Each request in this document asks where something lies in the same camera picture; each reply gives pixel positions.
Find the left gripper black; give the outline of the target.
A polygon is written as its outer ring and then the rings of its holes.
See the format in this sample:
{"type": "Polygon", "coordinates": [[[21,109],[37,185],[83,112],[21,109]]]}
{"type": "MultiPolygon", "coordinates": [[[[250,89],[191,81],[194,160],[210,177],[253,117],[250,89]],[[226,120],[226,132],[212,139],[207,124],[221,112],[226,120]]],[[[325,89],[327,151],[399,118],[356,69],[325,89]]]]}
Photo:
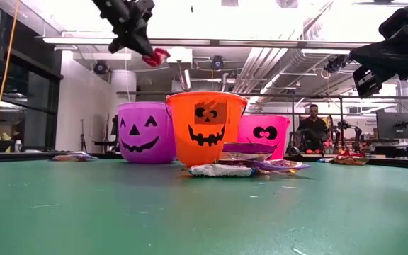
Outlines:
{"type": "Polygon", "coordinates": [[[92,0],[92,2],[101,12],[100,17],[112,25],[113,33],[118,36],[108,45],[110,53],[127,48],[143,56],[153,55],[154,50],[147,36],[147,23],[152,17],[154,8],[153,0],[92,0]]]}

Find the purple candy packet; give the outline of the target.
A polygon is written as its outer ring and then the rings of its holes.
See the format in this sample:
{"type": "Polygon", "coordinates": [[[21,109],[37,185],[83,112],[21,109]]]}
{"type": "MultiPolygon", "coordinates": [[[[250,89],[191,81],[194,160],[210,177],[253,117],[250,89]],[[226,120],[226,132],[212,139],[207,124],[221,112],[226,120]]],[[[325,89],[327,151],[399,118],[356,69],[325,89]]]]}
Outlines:
{"type": "Polygon", "coordinates": [[[238,152],[243,154],[273,154],[276,150],[276,146],[261,143],[250,142],[227,142],[224,143],[223,152],[238,152]]]}

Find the orange red candy packet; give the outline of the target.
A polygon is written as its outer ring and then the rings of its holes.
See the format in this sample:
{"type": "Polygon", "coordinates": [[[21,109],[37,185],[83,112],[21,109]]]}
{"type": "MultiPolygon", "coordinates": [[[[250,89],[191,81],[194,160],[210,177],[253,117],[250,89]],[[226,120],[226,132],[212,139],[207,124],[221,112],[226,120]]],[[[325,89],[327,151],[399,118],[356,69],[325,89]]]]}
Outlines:
{"type": "Polygon", "coordinates": [[[361,153],[343,152],[338,154],[331,160],[333,164],[344,164],[344,165],[364,165],[367,164],[369,158],[365,157],[361,153]]]}

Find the multicolour candy packet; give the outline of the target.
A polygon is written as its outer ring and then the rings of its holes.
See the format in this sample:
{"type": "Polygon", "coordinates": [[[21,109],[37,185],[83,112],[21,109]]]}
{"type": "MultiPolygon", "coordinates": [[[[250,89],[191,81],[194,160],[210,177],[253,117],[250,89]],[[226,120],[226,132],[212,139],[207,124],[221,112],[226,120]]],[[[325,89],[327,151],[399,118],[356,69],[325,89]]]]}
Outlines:
{"type": "Polygon", "coordinates": [[[88,162],[88,161],[93,161],[97,160],[98,157],[91,156],[90,154],[87,154],[86,152],[80,151],[80,152],[70,152],[67,154],[59,154],[57,156],[54,156],[51,158],[51,161],[55,162],[88,162]]]}

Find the white candy packet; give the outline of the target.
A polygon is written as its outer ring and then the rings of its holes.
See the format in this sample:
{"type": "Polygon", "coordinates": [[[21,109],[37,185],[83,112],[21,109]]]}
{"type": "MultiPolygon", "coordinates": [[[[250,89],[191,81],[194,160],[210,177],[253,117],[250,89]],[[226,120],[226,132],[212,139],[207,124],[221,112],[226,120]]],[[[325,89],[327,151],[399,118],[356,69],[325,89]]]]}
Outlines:
{"type": "Polygon", "coordinates": [[[224,164],[192,166],[188,172],[193,176],[207,177],[249,177],[254,174],[254,170],[250,167],[224,164]]]}

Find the black ceiling device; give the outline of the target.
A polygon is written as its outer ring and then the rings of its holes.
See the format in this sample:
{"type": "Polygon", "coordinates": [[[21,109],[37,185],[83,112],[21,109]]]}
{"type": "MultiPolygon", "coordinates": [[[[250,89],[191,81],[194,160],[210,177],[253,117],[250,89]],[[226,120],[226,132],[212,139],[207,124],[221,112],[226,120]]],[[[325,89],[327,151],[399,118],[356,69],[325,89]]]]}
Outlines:
{"type": "Polygon", "coordinates": [[[324,66],[324,70],[327,73],[334,73],[344,68],[347,65],[347,55],[334,55],[327,60],[327,64],[324,66]]]}

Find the white round column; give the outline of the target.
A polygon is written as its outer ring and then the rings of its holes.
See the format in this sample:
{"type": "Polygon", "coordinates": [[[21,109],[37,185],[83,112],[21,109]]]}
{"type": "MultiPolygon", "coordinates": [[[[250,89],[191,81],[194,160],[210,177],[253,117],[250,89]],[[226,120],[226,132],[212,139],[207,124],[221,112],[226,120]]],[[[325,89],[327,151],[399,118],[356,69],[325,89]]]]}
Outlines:
{"type": "Polygon", "coordinates": [[[121,103],[135,102],[137,88],[137,75],[130,70],[117,69],[111,73],[112,104],[117,107],[121,103]]]}

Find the white ceiling box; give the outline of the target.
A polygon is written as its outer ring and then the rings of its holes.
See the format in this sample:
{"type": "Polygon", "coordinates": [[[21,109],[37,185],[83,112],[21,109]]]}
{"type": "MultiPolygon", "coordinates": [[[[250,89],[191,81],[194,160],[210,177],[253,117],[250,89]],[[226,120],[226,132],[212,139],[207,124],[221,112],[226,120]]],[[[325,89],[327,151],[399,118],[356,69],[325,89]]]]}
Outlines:
{"type": "Polygon", "coordinates": [[[193,50],[185,47],[172,47],[167,50],[170,56],[167,58],[167,63],[191,63],[193,61],[193,50]]]}

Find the dark computer monitor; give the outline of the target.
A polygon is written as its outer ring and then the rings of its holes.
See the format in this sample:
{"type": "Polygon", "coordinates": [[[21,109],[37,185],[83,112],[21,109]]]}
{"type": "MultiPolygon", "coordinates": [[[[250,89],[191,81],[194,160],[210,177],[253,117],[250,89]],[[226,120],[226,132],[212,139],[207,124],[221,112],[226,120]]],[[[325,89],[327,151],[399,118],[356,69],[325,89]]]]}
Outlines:
{"type": "Polygon", "coordinates": [[[380,139],[408,139],[408,113],[377,112],[380,139]]]}

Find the person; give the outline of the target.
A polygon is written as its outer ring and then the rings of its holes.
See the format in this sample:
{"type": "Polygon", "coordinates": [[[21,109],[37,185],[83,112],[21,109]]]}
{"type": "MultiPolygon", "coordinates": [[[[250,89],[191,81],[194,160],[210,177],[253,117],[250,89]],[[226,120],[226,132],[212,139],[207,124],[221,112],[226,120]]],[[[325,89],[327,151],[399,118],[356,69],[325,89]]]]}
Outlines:
{"type": "Polygon", "coordinates": [[[300,148],[307,153],[322,153],[324,141],[329,138],[327,124],[318,117],[319,108],[316,104],[309,107],[310,116],[300,121],[297,137],[300,148]]]}

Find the purple jack-o-lantern bucket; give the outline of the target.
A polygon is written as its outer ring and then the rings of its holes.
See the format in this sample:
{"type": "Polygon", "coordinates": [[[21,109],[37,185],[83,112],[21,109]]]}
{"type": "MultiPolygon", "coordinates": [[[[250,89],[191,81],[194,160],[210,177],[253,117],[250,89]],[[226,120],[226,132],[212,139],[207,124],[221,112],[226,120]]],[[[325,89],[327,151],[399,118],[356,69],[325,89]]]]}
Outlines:
{"type": "Polygon", "coordinates": [[[174,127],[162,102],[118,106],[118,144],[123,158],[138,164],[169,164],[176,159],[174,127]]]}

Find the black tripod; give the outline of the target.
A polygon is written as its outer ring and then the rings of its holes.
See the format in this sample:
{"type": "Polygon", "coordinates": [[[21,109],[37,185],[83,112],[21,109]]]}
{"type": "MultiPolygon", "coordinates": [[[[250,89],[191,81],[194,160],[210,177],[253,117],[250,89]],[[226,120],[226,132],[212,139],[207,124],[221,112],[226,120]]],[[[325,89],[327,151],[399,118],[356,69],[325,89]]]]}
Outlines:
{"type": "Polygon", "coordinates": [[[81,134],[80,134],[80,146],[81,146],[81,151],[87,152],[87,147],[86,147],[86,139],[84,137],[84,120],[80,120],[81,124],[81,134]]]}

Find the orange jack-o-lantern bucket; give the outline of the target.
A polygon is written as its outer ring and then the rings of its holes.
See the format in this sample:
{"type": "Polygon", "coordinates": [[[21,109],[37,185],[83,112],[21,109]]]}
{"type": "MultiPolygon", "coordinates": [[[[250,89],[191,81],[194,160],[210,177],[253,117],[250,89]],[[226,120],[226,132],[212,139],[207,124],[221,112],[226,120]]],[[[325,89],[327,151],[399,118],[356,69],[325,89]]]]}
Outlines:
{"type": "Polygon", "coordinates": [[[211,164],[226,142],[237,141],[248,100],[219,91],[190,91],[168,96],[178,160],[186,166],[211,164]]]}

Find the green table mat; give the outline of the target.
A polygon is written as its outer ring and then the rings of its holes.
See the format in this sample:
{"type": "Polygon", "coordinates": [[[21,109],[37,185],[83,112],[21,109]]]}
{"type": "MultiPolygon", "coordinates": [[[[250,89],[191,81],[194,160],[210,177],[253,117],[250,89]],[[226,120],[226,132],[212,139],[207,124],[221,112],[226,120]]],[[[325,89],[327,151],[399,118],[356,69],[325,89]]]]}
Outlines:
{"type": "Polygon", "coordinates": [[[0,255],[408,255],[408,169],[2,162],[0,255]]]}

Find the black aluminium table frame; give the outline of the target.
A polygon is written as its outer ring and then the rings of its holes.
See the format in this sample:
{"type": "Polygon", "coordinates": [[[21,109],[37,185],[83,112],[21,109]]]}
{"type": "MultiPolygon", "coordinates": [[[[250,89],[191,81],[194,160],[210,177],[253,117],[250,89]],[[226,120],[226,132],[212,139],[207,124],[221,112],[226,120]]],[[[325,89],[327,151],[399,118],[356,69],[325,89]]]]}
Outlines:
{"type": "MultiPolygon", "coordinates": [[[[15,162],[15,161],[33,161],[33,160],[47,160],[54,156],[65,154],[65,152],[0,152],[0,162],[15,162]]],[[[299,162],[318,162],[321,156],[313,156],[310,154],[303,156],[285,156],[284,159],[299,161],[299,162]]],[[[394,158],[369,158],[366,165],[398,167],[408,169],[408,159],[394,159],[394,158]]]]}

